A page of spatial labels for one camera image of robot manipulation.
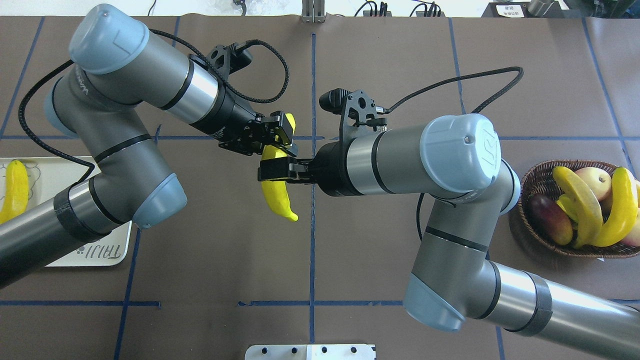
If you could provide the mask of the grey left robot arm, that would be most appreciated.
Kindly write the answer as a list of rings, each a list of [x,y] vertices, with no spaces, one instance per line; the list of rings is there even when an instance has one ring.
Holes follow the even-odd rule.
[[[164,41],[173,34],[148,28],[116,7],[93,7],[68,48],[70,60],[46,97],[45,115],[60,132],[80,139],[93,162],[75,184],[1,226],[1,287],[27,276],[122,224],[147,229],[187,203],[178,176],[162,157],[136,107],[149,105],[243,155],[272,146],[295,157],[294,128],[282,111],[263,115],[230,85],[232,73],[261,45],[250,39],[218,45],[208,55],[185,55]]]

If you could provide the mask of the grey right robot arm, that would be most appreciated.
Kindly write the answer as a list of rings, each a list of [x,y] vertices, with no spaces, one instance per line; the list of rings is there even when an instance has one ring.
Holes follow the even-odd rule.
[[[501,215],[521,195],[492,122],[446,115],[387,129],[384,117],[341,121],[313,158],[263,160],[260,182],[316,184],[333,197],[424,193],[434,198],[414,260],[406,312],[436,330],[467,319],[606,359],[639,358],[639,311],[486,258]]]

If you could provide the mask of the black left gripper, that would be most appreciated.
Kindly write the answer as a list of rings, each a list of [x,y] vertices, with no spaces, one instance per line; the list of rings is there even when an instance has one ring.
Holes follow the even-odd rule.
[[[294,143],[295,119],[288,112],[272,112],[270,116],[259,116],[242,126],[240,133],[231,140],[220,141],[218,146],[250,157],[262,155],[265,146],[273,146],[273,157],[298,156]]]

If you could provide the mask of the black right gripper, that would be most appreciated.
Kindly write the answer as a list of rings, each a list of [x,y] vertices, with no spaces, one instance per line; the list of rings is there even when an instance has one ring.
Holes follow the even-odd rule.
[[[259,162],[258,182],[285,182],[298,185],[320,185],[324,164],[318,158],[275,157]]]

